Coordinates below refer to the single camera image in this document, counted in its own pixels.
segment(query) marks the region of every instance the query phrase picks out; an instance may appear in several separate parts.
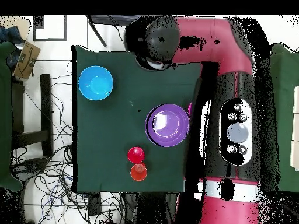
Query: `blue bowl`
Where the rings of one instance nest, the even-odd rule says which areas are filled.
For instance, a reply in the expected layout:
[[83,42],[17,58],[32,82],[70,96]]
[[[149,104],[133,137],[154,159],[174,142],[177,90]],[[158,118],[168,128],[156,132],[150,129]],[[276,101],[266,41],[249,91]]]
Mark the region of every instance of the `blue bowl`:
[[104,67],[87,67],[79,77],[79,90],[89,100],[103,100],[112,89],[113,78]]

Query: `white band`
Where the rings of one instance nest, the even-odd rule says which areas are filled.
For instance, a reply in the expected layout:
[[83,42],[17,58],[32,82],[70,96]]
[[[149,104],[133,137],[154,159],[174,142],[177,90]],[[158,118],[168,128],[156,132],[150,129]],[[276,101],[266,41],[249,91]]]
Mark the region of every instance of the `white band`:
[[[257,202],[258,201],[257,195],[258,195],[257,186],[235,183],[235,193],[232,200],[238,202]],[[206,196],[213,197],[213,198],[221,198],[220,182],[207,180]]]

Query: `purple bowl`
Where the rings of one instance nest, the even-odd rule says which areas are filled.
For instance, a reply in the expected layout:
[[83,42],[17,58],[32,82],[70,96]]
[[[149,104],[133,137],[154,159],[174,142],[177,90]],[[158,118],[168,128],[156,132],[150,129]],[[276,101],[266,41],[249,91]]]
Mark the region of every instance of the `purple bowl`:
[[145,133],[151,142],[162,147],[181,143],[189,132],[189,116],[181,107],[162,104],[147,115]]

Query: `bowl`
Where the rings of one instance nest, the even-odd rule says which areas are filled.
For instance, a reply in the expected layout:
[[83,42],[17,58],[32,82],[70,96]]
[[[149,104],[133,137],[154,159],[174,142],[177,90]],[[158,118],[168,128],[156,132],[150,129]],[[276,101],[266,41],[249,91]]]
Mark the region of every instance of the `bowl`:
[[84,69],[79,77],[79,90],[89,100],[103,100],[113,89],[110,72],[101,66]]
[[187,112],[175,104],[162,104],[147,115],[145,133],[148,139],[162,147],[181,143],[189,132]]

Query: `floor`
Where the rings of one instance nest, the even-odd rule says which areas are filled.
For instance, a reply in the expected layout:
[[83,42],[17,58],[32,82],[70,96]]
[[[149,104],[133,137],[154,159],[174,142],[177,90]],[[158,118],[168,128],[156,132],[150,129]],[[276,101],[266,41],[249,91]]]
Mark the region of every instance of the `floor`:
[[[235,16],[235,15],[218,15],[218,16]],[[33,24],[32,16],[23,16],[31,21]],[[294,16],[278,16],[278,15],[257,15],[257,16],[245,16],[237,15],[237,17],[253,17],[258,20],[266,33],[270,44],[276,42],[284,42],[293,50],[299,47],[299,19]],[[64,18],[63,16],[45,16],[44,18],[44,30],[36,31],[37,39],[63,39],[64,38]],[[38,60],[34,66],[34,77],[30,77],[25,81],[25,91],[31,97],[31,99],[40,106],[40,86],[39,80],[41,74],[50,74],[52,77],[52,85],[55,83],[70,84],[72,78],[71,72],[71,45],[81,45],[92,51],[124,51],[124,45],[119,39],[117,30],[113,26],[96,26],[98,32],[107,43],[107,47],[104,48],[90,26],[88,25],[85,16],[67,16],[67,41],[39,41],[33,42],[33,28],[30,28],[28,41],[41,49]],[[121,35],[124,32],[124,27],[118,27]],[[72,88],[70,85],[56,84],[52,87],[52,93],[59,100],[53,97],[53,143],[54,150],[64,145],[70,145],[72,142],[71,135],[60,135],[58,133],[65,125],[72,126]],[[62,110],[62,103],[64,111],[62,114],[62,122],[60,124],[60,112]],[[32,103],[29,97],[24,95],[25,115],[24,124],[25,132],[40,130],[40,110]],[[17,150],[18,155],[24,152],[21,148]],[[41,145],[34,144],[28,146],[28,152],[22,156],[22,158],[30,159],[42,157]],[[63,161],[63,151],[59,151],[53,157],[53,162],[49,166],[57,165]],[[67,181],[69,186],[72,183],[72,167],[65,164],[60,164],[58,167],[49,172],[52,175],[57,174],[56,171],[65,169],[65,172],[69,174]],[[82,205],[82,210],[76,209],[74,204],[69,204],[70,207],[61,206],[60,199],[50,197],[54,191],[59,191],[61,184],[57,182],[56,178],[48,176],[37,176],[29,181],[25,192],[25,217],[26,219],[34,220],[36,224],[88,224],[85,220],[87,218],[87,212],[84,209],[86,199],[84,195],[72,195],[72,198],[76,198],[78,205]],[[109,208],[111,202],[118,205],[117,199],[109,193],[103,193],[104,208]],[[49,204],[53,203],[55,207],[50,209]],[[43,216],[48,213],[48,216],[42,221]],[[108,217],[112,217],[113,221],[120,221],[120,214],[118,210],[114,211],[113,215],[101,215],[98,218],[96,216],[90,217],[91,224],[98,224],[99,219],[105,221]]]

